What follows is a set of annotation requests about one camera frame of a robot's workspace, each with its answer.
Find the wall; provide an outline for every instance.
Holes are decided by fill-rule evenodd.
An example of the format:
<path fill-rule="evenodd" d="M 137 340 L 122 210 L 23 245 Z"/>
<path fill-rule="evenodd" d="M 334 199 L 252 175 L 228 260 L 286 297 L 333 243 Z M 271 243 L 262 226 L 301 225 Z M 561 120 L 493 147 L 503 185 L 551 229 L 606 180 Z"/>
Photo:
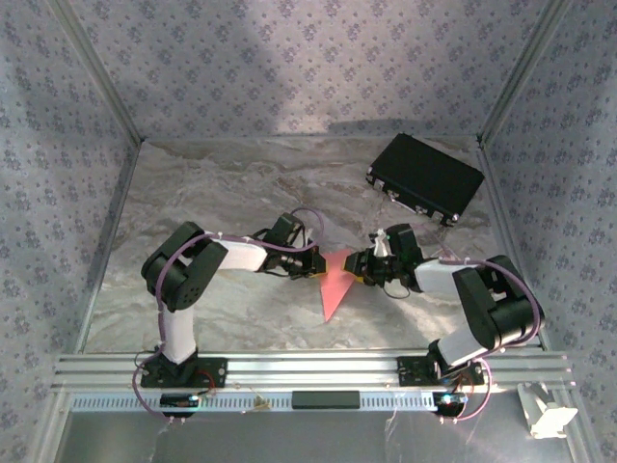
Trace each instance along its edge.
<path fill-rule="evenodd" d="M 144 138 L 479 131 L 544 1 L 76 0 Z"/>
<path fill-rule="evenodd" d="M 135 151 L 46 3 L 0 7 L 0 461 L 21 461 L 73 348 Z"/>
<path fill-rule="evenodd" d="M 617 6 L 576 2 L 490 147 L 554 348 L 617 460 Z"/>

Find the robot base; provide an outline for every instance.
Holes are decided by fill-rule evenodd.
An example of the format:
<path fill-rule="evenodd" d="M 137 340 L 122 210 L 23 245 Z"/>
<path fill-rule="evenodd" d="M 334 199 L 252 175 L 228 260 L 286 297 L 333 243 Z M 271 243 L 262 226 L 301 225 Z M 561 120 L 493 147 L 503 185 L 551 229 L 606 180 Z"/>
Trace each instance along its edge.
<path fill-rule="evenodd" d="M 434 362 L 428 357 L 397 357 L 398 384 L 409 386 L 449 386 L 456 381 L 460 374 L 464 374 L 474 386 L 484 384 L 482 367 L 477 362 L 466 364 L 444 371 L 438 377 Z"/>
<path fill-rule="evenodd" d="M 141 385 L 145 389 L 220 389 L 225 386 L 228 360 L 199 358 L 196 350 L 191 357 L 178 365 L 161 354 L 146 363 L 144 370 Z"/>

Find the metal frame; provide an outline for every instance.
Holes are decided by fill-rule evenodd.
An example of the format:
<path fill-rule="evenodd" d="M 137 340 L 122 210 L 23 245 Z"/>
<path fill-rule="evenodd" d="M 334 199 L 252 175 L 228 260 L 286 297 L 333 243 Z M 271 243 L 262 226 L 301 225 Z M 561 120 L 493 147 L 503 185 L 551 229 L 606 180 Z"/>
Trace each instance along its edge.
<path fill-rule="evenodd" d="M 133 179 L 133 173 L 135 172 L 135 167 L 137 166 L 137 160 L 139 159 L 139 153 L 141 151 L 141 144 L 138 148 L 136 148 L 135 155 L 122 166 L 122 171 L 120 173 L 120 179 L 123 180 L 116 188 L 117 195 L 120 196 L 118 211 L 116 216 L 114 217 L 113 222 L 111 223 L 111 230 L 109 233 L 109 237 L 105 242 L 105 246 L 103 248 L 103 256 L 100 263 L 100 268 L 98 268 L 96 275 L 94 277 L 93 290 L 89 294 L 87 303 L 86 303 L 86 311 L 84 313 L 84 318 L 81 323 L 81 328 L 79 330 L 79 335 L 77 337 L 77 341 L 75 343 L 75 348 L 73 349 L 74 354 L 82 354 L 84 349 L 86 348 L 86 340 L 88 339 L 88 334 L 90 333 L 90 326 L 92 324 L 93 312 L 94 312 L 94 302 L 96 301 L 96 296 L 100 291 L 100 288 L 103 284 L 103 278 L 105 277 L 105 270 L 107 269 L 107 263 L 109 262 L 109 257 L 112 252 L 112 245 L 114 244 L 114 238 L 116 237 L 116 232 L 118 231 L 118 226 L 120 225 L 120 219 L 122 216 L 122 210 L 124 209 L 124 203 L 126 202 L 126 197 L 128 196 L 128 190 L 131 185 L 131 180 Z"/>
<path fill-rule="evenodd" d="M 133 146 L 138 148 L 142 143 L 142 137 L 137 131 L 137 126 L 131 119 L 118 90 L 114 86 L 114 82 L 96 54 L 94 46 L 70 2 L 68 0 L 49 0 L 49 7 L 56 15 L 65 34 L 67 34 L 67 39 L 75 47 L 84 68 L 98 88 L 103 101 L 118 121 L 122 132 Z"/>
<path fill-rule="evenodd" d="M 497 186 L 495 171 L 493 169 L 493 164 L 489 160 L 487 149 L 481 148 L 478 150 L 477 158 L 480 169 L 486 178 L 481 188 L 486 192 L 486 196 L 490 202 L 489 216 L 491 224 L 493 225 L 497 246 L 514 262 L 524 280 L 529 282 L 529 272 L 526 270 L 521 252 L 515 244 L 513 234 L 514 228 L 510 216 L 507 213 L 507 208 L 504 206 L 505 201 L 503 200 L 501 190 Z M 543 327 L 540 329 L 538 338 L 540 339 L 543 349 L 546 351 L 552 350 L 552 344 L 546 328 Z M 567 426 L 566 431 L 568 446 L 570 447 L 573 461 L 603 461 L 604 458 L 600 452 L 600 445 L 598 444 L 596 434 L 591 425 L 591 420 L 582 403 L 580 392 L 577 389 L 573 389 L 570 392 L 558 391 L 554 393 L 554 396 L 559 405 L 576 407 L 578 409 L 577 416 Z"/>
<path fill-rule="evenodd" d="M 353 390 L 360 391 L 362 407 L 359 411 L 378 408 L 371 398 L 389 402 L 381 410 L 433 410 L 431 403 L 409 403 L 405 398 L 424 397 L 426 393 L 444 392 L 445 387 L 400 388 L 396 358 L 422 356 L 426 350 L 339 350 L 339 351 L 285 351 L 203 353 L 200 357 L 228 358 L 228 387 L 217 392 L 227 402 L 217 405 L 217 411 L 250 411 L 258 398 L 271 401 L 268 409 L 289 411 L 288 400 L 292 391 Z M 36 436 L 32 460 L 51 461 L 57 455 L 70 411 L 135 410 L 131 397 L 131 376 L 135 370 L 134 354 L 65 355 L 56 365 L 48 408 Z M 547 352 L 537 347 L 518 347 L 493 354 L 488 359 L 493 372 L 492 392 L 516 390 L 522 382 L 545 383 L 554 394 L 565 396 L 576 386 L 568 357 L 563 352 Z M 476 387 L 478 392 L 486 390 Z M 148 390 L 145 397 L 156 403 L 161 390 Z M 234 399 L 249 400 L 241 404 Z"/>
<path fill-rule="evenodd" d="M 523 51 L 503 85 L 491 113 L 480 130 L 482 146 L 488 147 L 510 115 L 517 97 L 549 46 L 561 19 L 570 9 L 572 0 L 549 0 L 544 7 Z"/>

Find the robotic arm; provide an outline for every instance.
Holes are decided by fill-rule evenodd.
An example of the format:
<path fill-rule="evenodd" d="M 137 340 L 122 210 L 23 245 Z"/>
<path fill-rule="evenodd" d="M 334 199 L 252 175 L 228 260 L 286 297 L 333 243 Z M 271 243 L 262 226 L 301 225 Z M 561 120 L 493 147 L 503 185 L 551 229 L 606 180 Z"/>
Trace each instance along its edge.
<path fill-rule="evenodd" d="M 164 266 L 174 253 L 190 240 L 207 233 L 193 222 L 182 224 L 144 263 L 142 277 L 148 292 L 156 294 L 156 283 Z M 193 335 L 192 307 L 201 297 L 214 274 L 221 269 L 241 269 L 270 273 L 279 267 L 291 279 L 310 277 L 326 272 L 326 261 L 317 246 L 306 237 L 304 223 L 292 214 L 285 213 L 272 229 L 263 229 L 246 239 L 232 239 L 215 233 L 184 250 L 164 276 L 161 298 L 167 307 L 162 314 L 165 343 L 163 356 L 169 367 L 182 366 L 197 356 Z M 263 235 L 260 241 L 255 238 Z M 305 251 L 298 252 L 297 245 L 304 242 Z M 273 245 L 270 247 L 255 242 Z"/>
<path fill-rule="evenodd" d="M 533 296 L 533 300 L 528 297 L 528 290 L 525 294 L 523 284 L 504 275 L 509 272 L 522 281 L 506 256 L 496 256 L 482 265 L 424 259 L 407 224 L 379 230 L 370 238 L 375 246 L 345 261 L 345 270 L 366 285 L 383 287 L 398 280 L 415 292 L 454 295 L 461 300 L 467 325 L 429 344 L 428 359 L 436 379 L 460 371 L 472 359 L 535 336 L 544 321 L 542 309 Z"/>
<path fill-rule="evenodd" d="M 204 236 L 194 245 L 186 246 L 204 234 L 209 237 Z M 482 264 L 455 262 L 457 264 L 452 265 L 437 259 L 424 259 L 414 232 L 407 224 L 378 230 L 369 237 L 374 246 L 352 254 L 344 265 L 346 271 L 363 283 L 383 287 L 398 280 L 412 291 L 454 295 L 461 300 L 467 324 L 431 342 L 422 360 L 422 364 L 428 366 L 427 375 L 431 381 L 453 377 L 468 368 L 471 360 L 537 333 L 544 314 L 506 256 L 497 256 Z M 142 268 L 148 291 L 155 295 L 161 273 L 168 267 L 160 290 L 166 306 L 159 325 L 165 341 L 163 355 L 156 359 L 160 365 L 148 363 L 147 368 L 158 368 L 159 373 L 162 368 L 164 375 L 172 378 L 169 384 L 176 387 L 187 384 L 194 375 L 198 355 L 192 306 L 217 270 L 274 273 L 273 269 L 279 268 L 291 279 L 325 273 L 326 261 L 314 244 L 306 238 L 302 221 L 288 213 L 283 214 L 272 229 L 245 238 L 207 233 L 192 222 L 184 223 Z M 170 263 L 180 249 L 184 249 L 181 257 Z M 509 272 L 510 277 L 506 278 L 503 272 Z"/>

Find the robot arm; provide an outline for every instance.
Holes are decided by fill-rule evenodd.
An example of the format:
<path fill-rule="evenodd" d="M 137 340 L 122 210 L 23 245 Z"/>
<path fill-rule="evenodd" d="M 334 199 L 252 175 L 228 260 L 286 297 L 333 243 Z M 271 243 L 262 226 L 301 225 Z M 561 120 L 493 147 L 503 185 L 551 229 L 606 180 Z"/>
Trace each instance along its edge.
<path fill-rule="evenodd" d="M 522 279 L 508 257 L 496 256 L 483 265 L 446 265 L 437 259 L 424 259 L 407 224 L 379 230 L 370 238 L 375 246 L 345 261 L 345 270 L 366 285 L 383 287 L 398 280 L 415 292 L 447 294 L 461 300 L 467 324 L 429 345 L 428 357 L 438 378 L 524 339 L 534 330 L 531 301 L 520 286 L 496 271 L 500 268 Z M 539 325 L 544 314 L 539 305 L 538 309 Z"/>
<path fill-rule="evenodd" d="M 165 264 L 189 240 L 207 233 L 193 222 L 182 224 L 144 263 L 142 277 L 148 292 L 155 295 L 156 283 Z M 291 279 L 309 277 L 326 272 L 326 261 L 317 246 L 302 252 L 292 249 L 302 236 L 306 239 L 304 224 L 292 214 L 283 214 L 260 242 L 290 251 L 279 251 L 259 246 L 250 239 L 230 240 L 216 233 L 186 249 L 164 277 L 161 298 L 165 343 L 163 355 L 172 364 L 181 365 L 197 352 L 193 334 L 192 307 L 203 295 L 214 274 L 221 269 L 240 269 L 250 272 L 269 272 L 279 267 Z"/>

